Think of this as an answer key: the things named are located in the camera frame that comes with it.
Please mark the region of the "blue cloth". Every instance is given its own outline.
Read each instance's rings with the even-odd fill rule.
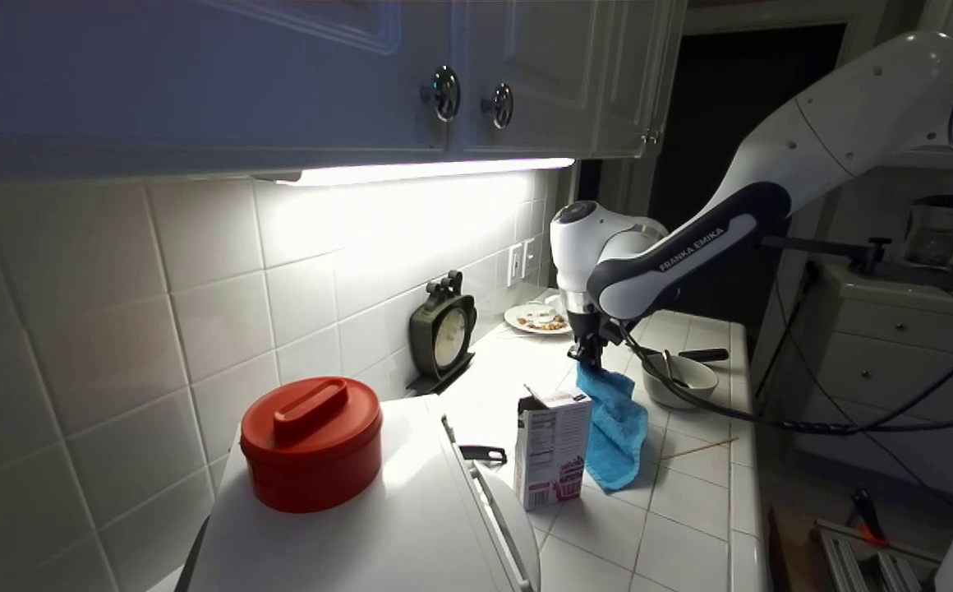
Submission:
[[[578,364],[577,387],[591,399],[584,466],[602,490],[624,490],[640,475],[640,448],[649,437],[649,412],[631,400],[635,380],[617,372]]]

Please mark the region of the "doorway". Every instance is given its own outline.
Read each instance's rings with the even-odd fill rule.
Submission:
[[[669,228],[694,216],[739,140],[784,101],[835,70],[844,26],[686,35],[649,214]],[[734,320],[760,335],[780,249],[747,245],[690,277],[669,305]]]

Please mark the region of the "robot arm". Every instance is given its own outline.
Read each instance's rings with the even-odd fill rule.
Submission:
[[[570,205],[551,220],[551,259],[578,361],[598,364],[609,338],[624,338],[663,290],[720,254],[896,151],[949,138],[953,43],[947,32],[910,32],[775,110],[747,136],[706,206],[673,233],[649,240],[643,216]]]

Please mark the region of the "wire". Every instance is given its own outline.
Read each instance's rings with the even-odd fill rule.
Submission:
[[[654,348],[643,348],[640,343],[635,343],[631,335],[624,335],[624,343],[631,345],[631,352],[640,359],[640,369],[643,372],[654,372]],[[941,384],[947,384],[953,379],[953,369],[942,372],[934,384],[926,384],[924,392],[917,392],[910,400],[903,400],[900,408],[869,422],[869,423],[825,423],[825,422],[772,422],[772,416],[760,416],[760,415],[747,415],[747,412],[737,412],[737,408],[724,408],[724,404],[712,404],[706,399],[696,399],[686,392],[683,380],[678,379],[669,379],[661,372],[654,372],[671,396],[678,396],[681,400],[694,404],[694,408],[704,408],[704,412],[712,412],[712,415],[728,415],[728,416],[737,416],[737,422],[750,422],[750,423],[766,423],[766,426],[780,426],[780,431],[795,431],[795,434],[835,434],[835,437],[850,437],[850,434],[869,434],[869,431],[953,431],[953,422],[929,422],[929,423],[887,423],[893,422],[896,415],[917,408],[922,400],[926,400],[929,396],[937,396]]]
[[[772,298],[775,298],[775,308],[780,308],[780,320],[786,320],[786,330],[784,330],[784,335],[780,335],[780,345],[775,345],[775,352],[780,348],[786,348],[786,345],[791,345],[795,348],[795,355],[800,355],[800,361],[803,361],[803,372],[809,376],[809,380],[812,380],[812,387],[821,396],[821,399],[829,399],[829,404],[848,422],[848,423],[856,423],[856,416],[848,415],[848,408],[820,380],[820,376],[812,372],[812,364],[809,364],[809,355],[807,355],[807,348],[803,348],[803,343],[800,338],[791,338],[791,331],[790,331],[790,325],[795,321],[795,316],[803,311],[803,305],[807,305],[807,297],[809,297],[809,290],[812,290],[815,283],[807,283],[803,287],[803,293],[800,293],[800,301],[795,301],[795,308],[791,308],[791,316],[786,316],[786,305],[784,305],[784,297],[780,297],[780,283],[772,283]],[[893,466],[900,466],[900,475],[906,475],[917,488],[924,488],[924,490],[934,490],[893,448],[887,448],[879,434],[860,434],[860,437],[869,437],[872,441],[872,448],[879,448],[887,461],[893,461]]]

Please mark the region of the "electrical outlet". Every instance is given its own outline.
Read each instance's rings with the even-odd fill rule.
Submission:
[[[522,244],[514,244],[506,254],[506,287],[522,278]]]
[[[533,277],[533,259],[535,259],[535,240],[520,244],[520,283]]]

